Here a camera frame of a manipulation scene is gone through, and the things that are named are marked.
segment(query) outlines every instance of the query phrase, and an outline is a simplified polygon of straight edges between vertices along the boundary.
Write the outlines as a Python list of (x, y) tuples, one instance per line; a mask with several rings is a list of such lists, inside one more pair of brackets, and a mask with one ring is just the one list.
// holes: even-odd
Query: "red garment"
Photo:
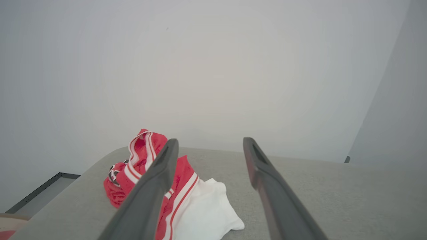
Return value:
[[(118, 208), (125, 200), (139, 178), (148, 170), (157, 154), (166, 144), (164, 135), (142, 129), (129, 144), (129, 160), (110, 168), (104, 181), (104, 188), (111, 204)], [(156, 232), (156, 240), (172, 239), (172, 222), (176, 211), (190, 196), (199, 177), (194, 172), (187, 156), (178, 158), (171, 189), (163, 198)]]

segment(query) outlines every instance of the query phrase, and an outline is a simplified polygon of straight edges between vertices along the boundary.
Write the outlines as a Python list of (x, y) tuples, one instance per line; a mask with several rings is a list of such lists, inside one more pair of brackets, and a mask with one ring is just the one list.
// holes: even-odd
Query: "gray wall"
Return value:
[(427, 1), (413, 0), (350, 163), (427, 170)]
[(141, 128), (181, 146), (242, 151), (252, 136), (271, 155), (342, 162), (408, 6), (1, 1), (0, 211)]

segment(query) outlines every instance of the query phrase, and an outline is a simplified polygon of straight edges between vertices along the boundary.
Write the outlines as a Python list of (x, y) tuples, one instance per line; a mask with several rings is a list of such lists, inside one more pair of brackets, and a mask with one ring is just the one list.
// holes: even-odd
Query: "black baseboard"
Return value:
[(21, 207), (23, 207), (25, 204), (27, 204), (29, 201), (31, 201), (33, 198), (35, 198), (38, 194), (43, 192), (48, 186), (52, 185), (56, 180), (59, 178), (67, 178), (67, 179), (77, 179), (80, 175), (77, 174), (71, 174), (71, 173), (58, 173), (55, 176), (53, 176), (51, 179), (47, 180), (45, 183), (43, 183), (41, 186), (39, 186), (36, 190), (34, 190), (32, 193), (28, 194), (24, 199), (19, 201), (19, 203), (15, 204), (13, 207), (11, 207), (9, 210), (6, 211), (7, 214), (14, 214), (16, 213)]

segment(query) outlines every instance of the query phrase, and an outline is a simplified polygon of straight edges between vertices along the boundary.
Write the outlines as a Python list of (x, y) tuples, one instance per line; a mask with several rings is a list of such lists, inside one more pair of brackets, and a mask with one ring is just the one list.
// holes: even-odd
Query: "table surface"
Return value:
[[(225, 183), (245, 223), (225, 240), (269, 239), (258, 193), (241, 152), (180, 148), (201, 179)], [(129, 157), (117, 149), (87, 170), (10, 240), (95, 240), (116, 209), (103, 187), (111, 165)], [(269, 157), (329, 239), (427, 239), (427, 187), (420, 177), (352, 164)]]

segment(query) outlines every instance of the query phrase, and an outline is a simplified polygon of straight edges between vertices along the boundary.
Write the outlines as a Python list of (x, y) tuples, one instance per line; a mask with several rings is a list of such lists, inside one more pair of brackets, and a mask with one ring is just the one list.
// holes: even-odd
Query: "white cloth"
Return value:
[(214, 179), (199, 180), (179, 216), (174, 240), (220, 240), (245, 224), (230, 205), (225, 185)]

